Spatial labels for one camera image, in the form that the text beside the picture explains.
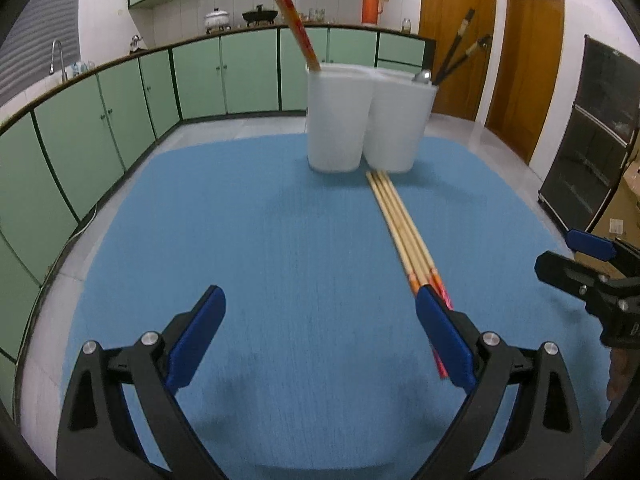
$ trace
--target door frame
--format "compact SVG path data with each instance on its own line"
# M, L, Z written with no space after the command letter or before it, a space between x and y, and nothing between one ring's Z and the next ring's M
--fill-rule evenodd
M562 50L564 49L564 31L566 28L566 0L560 0L561 4L562 4L562 45L560 48L560 60L558 62L558 72L556 73L556 81L554 82L554 91L551 94L551 101L553 101L554 98L554 94L556 93L556 84L558 83L558 74L560 72L560 64L562 63ZM506 7L506 12L504 15L504 28L503 28L503 33L507 28L507 20L509 17L509 9L510 9L510 5L512 3L512 0L507 0L507 7ZM489 122L489 117L491 117L491 112L494 109L495 106L495 93L497 91L497 86L498 86L498 78L500 76L500 67L502 65L502 54L504 52L504 35L502 36L502 45L500 48L500 60L498 62L498 72L495 75L495 83L494 83L494 89L492 92L492 96L491 96L491 104L489 105L489 109L487 111L487 115L486 118L484 119L484 127L487 127L487 123ZM546 118L549 115L549 108L551 108L551 102L549 102L549 106L546 109L546 115L545 115L545 122L542 124L542 130L545 129L545 124L546 124ZM536 146L535 148L533 148L533 152L531 153L531 157L530 159L526 162L527 165L529 165L529 163L531 162L531 159L533 158L533 153L536 152L536 149L538 148L538 143L540 142L540 136L542 135L542 130L540 131L540 135L538 136L538 140L536 141Z

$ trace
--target orange thermos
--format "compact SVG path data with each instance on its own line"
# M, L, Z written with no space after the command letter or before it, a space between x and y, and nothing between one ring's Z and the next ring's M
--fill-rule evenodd
M362 24L377 25L378 15L382 13L380 0L362 0Z

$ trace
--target countertop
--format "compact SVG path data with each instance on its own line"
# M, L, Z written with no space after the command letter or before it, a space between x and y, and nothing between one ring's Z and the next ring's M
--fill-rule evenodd
M83 79L91 77L92 75L95 75L95 74L101 72L102 70L106 70L106 69L108 69L108 68L110 68L112 66L118 65L118 64L123 63L125 61L136 59L136 58L141 57L141 56L148 56L148 54L152 54L154 52L160 52L161 50L167 50L169 48L175 48L177 46L181 46L181 45L184 45L184 44L194 43L196 41L201 41L201 40L206 40L207 38L216 38L218 36L227 36L227 35L230 35L230 34L239 34L239 33L242 33L242 32L251 32L252 30L268 30L268 29L271 29L271 28L278 29L278 28L286 28L286 27L287 27L287 25L261 25L259 27L240 27L240 28L232 28L232 29L229 29L229 30L219 30L219 31L212 32L211 34L203 34L203 35L200 35L200 36L196 36L194 38L189 38L188 40L177 41L176 43L170 43L170 44L165 44L165 45L162 45L162 46L156 46L154 48L149 48L149 49L146 49L146 50L139 50L138 52L135 52L134 54L129 54L128 56L123 56L123 57L119 57L119 58L113 59L111 61L108 61L107 63L103 63L102 65L98 65L94 69L89 70L88 72L84 72L81 75L78 75L73 79L69 79L65 83L62 83L62 84L56 86L55 88L52 88L51 90L49 90L47 92L44 92L44 94L40 95L38 98L34 99L33 101L31 101L30 103L25 105L18 112L16 112L11 118L9 118L9 120L7 120L5 123L0 125L0 135L3 132L5 132L6 130L8 130L11 126L13 126L25 114L27 114L29 110L32 110L33 108L35 108L39 104L43 103L47 99L53 97L58 92L62 92L64 89L68 88L69 86L71 86L71 85L73 85L75 83L78 83L79 81L82 81ZM397 34L398 36L407 36L409 38L415 38L416 40L430 40L430 38L422 38L421 36L418 36L417 34L403 34L399 30L394 30L394 29L391 29L391 28L370 27L370 26L361 25L361 24L347 25L347 24L338 24L338 23L305 23L305 27L313 27L313 28L315 28L315 27L351 28L351 29L359 29L359 30L370 30L370 31L373 31L373 32L384 32L384 33L387 33L387 34Z

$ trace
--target wooden chopstick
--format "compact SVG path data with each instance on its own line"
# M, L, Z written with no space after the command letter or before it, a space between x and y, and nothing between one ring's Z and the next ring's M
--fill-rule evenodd
M302 51L302 55L306 59L306 65L312 72L320 72L320 63L318 62L318 56L311 45L311 40L306 33L305 27L300 20L296 6L293 4L293 0L275 0L285 23L289 25L289 28L293 32L293 37L296 38L298 46Z
M404 273L407 276L411 292L414 296L420 287L428 283L428 270L424 259L420 257L420 248L415 238L411 235L409 226L404 221L401 211L398 209L394 197L389 193L388 187L383 185L379 175L367 173L367 180L376 197L380 211L385 218L389 233L394 241ZM433 346L431 347L433 358L441 379L447 377L447 371Z
M409 215L409 212L404 206L404 202L402 202L402 199L398 195L398 190L396 190L396 187L391 182L391 179L389 178L387 173L383 171L380 171L378 173L379 173L380 179L382 179L385 182L386 186L392 191L392 193L396 197L396 204L401 210L403 218L409 225L409 229L412 232L412 235L414 236L415 240L417 241L420 247L420 252L424 256L427 266L429 268L428 272L432 280L432 282L430 282L430 285L436 290L437 293L439 293L440 297L442 298L442 301L444 301L444 303L447 305L447 308L449 310L453 310L451 297L444 286L444 282L442 281L442 278L440 277L440 273L436 268L436 264L433 261L433 257L431 256L431 253L427 249L427 246L425 245L424 240L422 240L422 236L420 236L420 232L415 226L414 220L411 218L411 215Z

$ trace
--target white pot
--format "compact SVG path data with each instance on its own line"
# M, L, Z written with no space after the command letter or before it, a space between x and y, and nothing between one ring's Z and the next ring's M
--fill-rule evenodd
M213 9L204 17L204 28L225 28L230 27L229 13L226 10Z

